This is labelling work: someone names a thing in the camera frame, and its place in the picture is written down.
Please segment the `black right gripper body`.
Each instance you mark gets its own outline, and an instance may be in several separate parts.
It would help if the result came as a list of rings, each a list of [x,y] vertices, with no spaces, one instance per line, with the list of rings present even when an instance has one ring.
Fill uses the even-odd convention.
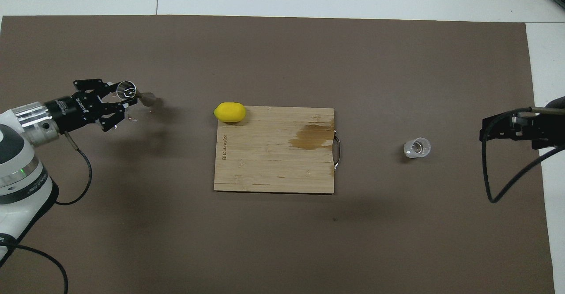
[[[559,147],[565,143],[564,115],[542,114],[535,117],[535,123],[543,132],[542,136],[531,142],[533,150],[547,147]]]

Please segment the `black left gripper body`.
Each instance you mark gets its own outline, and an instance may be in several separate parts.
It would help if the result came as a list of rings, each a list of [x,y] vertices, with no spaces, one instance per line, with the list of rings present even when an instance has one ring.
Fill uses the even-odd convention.
[[[103,99],[98,92],[76,92],[44,103],[58,131],[74,131],[88,124],[103,127]]]

